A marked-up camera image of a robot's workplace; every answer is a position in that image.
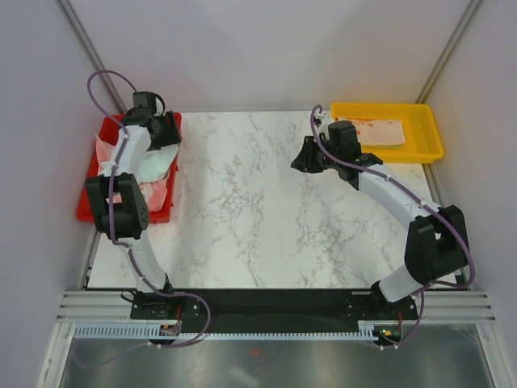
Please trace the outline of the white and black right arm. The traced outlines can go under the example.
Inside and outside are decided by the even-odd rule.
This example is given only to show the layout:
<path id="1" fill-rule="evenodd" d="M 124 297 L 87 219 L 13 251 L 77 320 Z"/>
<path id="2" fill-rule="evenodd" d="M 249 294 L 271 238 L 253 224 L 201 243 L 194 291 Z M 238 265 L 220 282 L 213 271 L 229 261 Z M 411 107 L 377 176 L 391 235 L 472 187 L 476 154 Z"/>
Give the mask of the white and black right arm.
<path id="1" fill-rule="evenodd" d="M 372 286 L 369 308 L 377 318 L 389 318 L 401 299 L 433 284 L 468 288 L 473 283 L 476 272 L 461 210 L 421 199 L 376 155 L 356 155 L 344 162 L 325 150 L 319 137 L 307 136 L 291 167 L 308 174 L 336 170 L 340 179 L 370 196 L 407 230 L 404 264 Z M 442 280 L 466 266 L 469 279 L 465 284 Z"/>

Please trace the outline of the mint green towel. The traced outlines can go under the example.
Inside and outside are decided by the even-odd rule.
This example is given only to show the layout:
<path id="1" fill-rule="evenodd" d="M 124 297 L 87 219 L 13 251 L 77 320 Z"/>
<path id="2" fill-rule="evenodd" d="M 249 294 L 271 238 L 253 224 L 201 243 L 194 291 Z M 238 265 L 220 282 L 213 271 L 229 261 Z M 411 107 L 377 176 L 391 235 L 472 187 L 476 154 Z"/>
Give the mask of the mint green towel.
<path id="1" fill-rule="evenodd" d="M 153 183 L 164 179 L 179 150 L 178 145 L 169 145 L 146 153 L 135 174 L 138 183 Z"/>

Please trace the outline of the orange fox towel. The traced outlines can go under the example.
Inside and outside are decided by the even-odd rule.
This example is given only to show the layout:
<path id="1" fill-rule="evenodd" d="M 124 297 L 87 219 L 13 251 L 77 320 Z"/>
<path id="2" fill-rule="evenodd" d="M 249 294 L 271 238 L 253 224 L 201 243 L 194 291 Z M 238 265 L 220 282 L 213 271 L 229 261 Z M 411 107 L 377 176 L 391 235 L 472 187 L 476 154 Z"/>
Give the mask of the orange fox towel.
<path id="1" fill-rule="evenodd" d="M 402 122 L 395 119 L 358 119 L 336 116 L 336 121 L 350 121 L 362 146 L 399 148 L 406 143 Z"/>

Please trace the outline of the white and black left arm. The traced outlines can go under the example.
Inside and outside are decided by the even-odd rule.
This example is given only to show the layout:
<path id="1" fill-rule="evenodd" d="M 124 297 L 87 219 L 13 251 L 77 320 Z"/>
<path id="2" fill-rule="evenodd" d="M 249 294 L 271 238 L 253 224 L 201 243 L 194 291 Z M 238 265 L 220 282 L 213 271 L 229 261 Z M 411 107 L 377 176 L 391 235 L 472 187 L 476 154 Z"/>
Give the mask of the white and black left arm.
<path id="1" fill-rule="evenodd" d="M 177 300 L 151 247 L 147 232 L 150 211 L 137 174 L 149 151 L 180 144 L 176 115 L 172 111 L 158 115 L 148 108 L 134 108 L 126 116 L 109 115 L 107 119 L 118 129 L 114 152 L 101 172 L 85 181 L 94 224 L 124 254 L 136 278 L 137 290 L 153 293 L 150 311 L 158 318 L 169 318 L 176 310 Z"/>

